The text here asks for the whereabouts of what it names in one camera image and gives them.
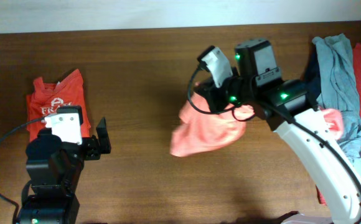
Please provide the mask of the salmon pink t-shirt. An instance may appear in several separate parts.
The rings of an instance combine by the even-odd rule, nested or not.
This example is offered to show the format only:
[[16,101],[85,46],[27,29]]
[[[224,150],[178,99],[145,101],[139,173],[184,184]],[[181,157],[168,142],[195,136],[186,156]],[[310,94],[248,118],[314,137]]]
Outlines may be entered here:
[[186,157],[229,146],[244,135],[245,120],[253,115],[250,105],[243,105],[235,112],[202,114],[186,102],[179,111],[180,125],[172,132],[170,153]]

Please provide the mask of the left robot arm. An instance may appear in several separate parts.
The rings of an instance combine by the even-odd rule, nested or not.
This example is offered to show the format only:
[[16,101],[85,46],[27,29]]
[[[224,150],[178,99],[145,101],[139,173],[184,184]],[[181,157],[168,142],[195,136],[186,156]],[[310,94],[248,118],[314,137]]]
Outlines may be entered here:
[[22,192],[17,223],[75,223],[80,208],[76,189],[85,161],[111,152],[102,118],[94,136],[84,138],[74,115],[51,116],[26,148],[30,181]]

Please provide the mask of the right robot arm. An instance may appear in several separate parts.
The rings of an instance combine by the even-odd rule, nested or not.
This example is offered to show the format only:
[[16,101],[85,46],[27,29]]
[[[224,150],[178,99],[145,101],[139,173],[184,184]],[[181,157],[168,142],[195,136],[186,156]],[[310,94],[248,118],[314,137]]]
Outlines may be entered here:
[[235,47],[236,67],[216,46],[198,57],[197,70],[210,78],[188,91],[205,98],[208,114],[234,112],[250,105],[257,118],[294,151],[330,210],[329,217],[292,211],[276,223],[361,223],[361,178],[330,134],[324,115],[301,80],[283,80],[273,48],[266,39]]

